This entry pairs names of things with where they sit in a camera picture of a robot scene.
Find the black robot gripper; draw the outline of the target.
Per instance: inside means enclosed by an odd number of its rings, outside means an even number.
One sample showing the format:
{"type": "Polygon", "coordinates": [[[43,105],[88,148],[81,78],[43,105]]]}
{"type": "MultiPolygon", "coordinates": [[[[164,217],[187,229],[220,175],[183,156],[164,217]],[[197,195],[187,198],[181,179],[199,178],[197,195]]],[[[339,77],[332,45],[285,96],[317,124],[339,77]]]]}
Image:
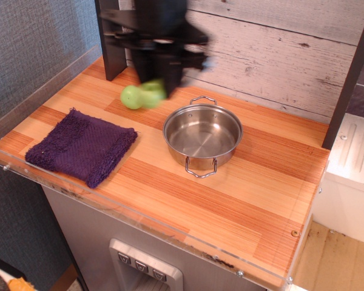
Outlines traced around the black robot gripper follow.
{"type": "Polygon", "coordinates": [[[160,74],[166,96],[180,86],[184,68],[204,70],[211,65],[205,54],[209,36],[186,18],[187,1],[133,1],[133,9],[105,9],[101,19],[128,29],[111,33],[132,52],[132,61],[141,83],[157,77],[150,52],[162,56],[160,74]]]}

